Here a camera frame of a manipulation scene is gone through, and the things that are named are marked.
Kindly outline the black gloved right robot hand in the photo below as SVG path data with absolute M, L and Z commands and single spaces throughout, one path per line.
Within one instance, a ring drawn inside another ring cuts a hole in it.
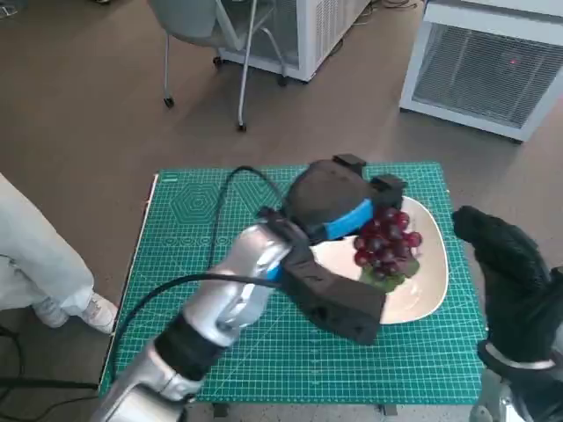
M 514 362 L 551 360 L 562 324 L 560 269 L 548 269 L 536 242 L 499 217 L 463 206 L 452 220 L 484 276 L 488 343 Z

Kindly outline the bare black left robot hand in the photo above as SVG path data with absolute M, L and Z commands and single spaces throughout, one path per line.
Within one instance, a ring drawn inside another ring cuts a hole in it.
M 312 244 L 352 235 L 377 212 L 401 208 L 405 180 L 389 173 L 367 180 L 366 165 L 358 156 L 336 155 L 309 164 L 295 179 L 285 205 Z

